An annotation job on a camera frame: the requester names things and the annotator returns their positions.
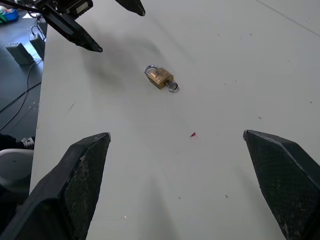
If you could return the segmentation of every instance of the padlock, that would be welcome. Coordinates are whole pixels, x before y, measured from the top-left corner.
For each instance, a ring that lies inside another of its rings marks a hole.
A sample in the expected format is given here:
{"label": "padlock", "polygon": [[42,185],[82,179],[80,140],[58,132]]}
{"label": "padlock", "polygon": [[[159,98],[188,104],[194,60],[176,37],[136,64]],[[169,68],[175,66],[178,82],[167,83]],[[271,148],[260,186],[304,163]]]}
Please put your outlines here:
{"label": "padlock", "polygon": [[167,86],[168,90],[172,93],[178,91],[179,86],[176,82],[174,82],[174,76],[165,70],[163,67],[157,67],[155,65],[147,66],[144,69],[144,73],[153,85],[155,85],[158,89],[162,89]]}

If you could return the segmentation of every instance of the white table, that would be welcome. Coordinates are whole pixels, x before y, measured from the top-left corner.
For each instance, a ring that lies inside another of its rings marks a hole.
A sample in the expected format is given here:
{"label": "white table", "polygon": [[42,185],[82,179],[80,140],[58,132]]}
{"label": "white table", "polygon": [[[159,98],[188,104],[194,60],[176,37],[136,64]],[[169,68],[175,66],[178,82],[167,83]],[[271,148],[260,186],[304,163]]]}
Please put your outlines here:
{"label": "white table", "polygon": [[[94,0],[78,22],[103,53],[49,27],[31,188],[71,144],[110,132],[88,240],[284,240],[242,135],[319,161],[320,5],[262,3],[143,0],[140,17]],[[153,86],[151,64],[180,91]]]}

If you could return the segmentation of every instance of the robotic arm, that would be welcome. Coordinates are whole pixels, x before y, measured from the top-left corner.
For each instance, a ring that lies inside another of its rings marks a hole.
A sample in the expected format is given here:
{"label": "robotic arm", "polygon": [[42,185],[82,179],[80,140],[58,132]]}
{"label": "robotic arm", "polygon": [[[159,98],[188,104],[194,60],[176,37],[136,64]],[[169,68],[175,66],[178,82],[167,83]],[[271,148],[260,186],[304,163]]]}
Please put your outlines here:
{"label": "robotic arm", "polygon": [[[116,0],[128,11],[144,16],[146,11],[140,0]],[[31,12],[41,13],[45,21],[70,42],[89,51],[101,53],[102,47],[80,26],[75,19],[94,6],[92,0],[28,0],[31,8],[9,0],[1,3]]]}

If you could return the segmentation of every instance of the padlock shackle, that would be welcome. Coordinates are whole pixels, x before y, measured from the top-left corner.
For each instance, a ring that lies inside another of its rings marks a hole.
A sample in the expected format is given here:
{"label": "padlock shackle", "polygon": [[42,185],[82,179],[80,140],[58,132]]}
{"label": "padlock shackle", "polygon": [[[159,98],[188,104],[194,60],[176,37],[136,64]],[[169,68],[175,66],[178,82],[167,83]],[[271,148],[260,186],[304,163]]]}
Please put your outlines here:
{"label": "padlock shackle", "polygon": [[159,69],[159,67],[156,66],[156,65],[149,65],[149,66],[145,67],[144,74],[147,75],[147,76],[149,76],[149,73],[148,73],[149,69]]}

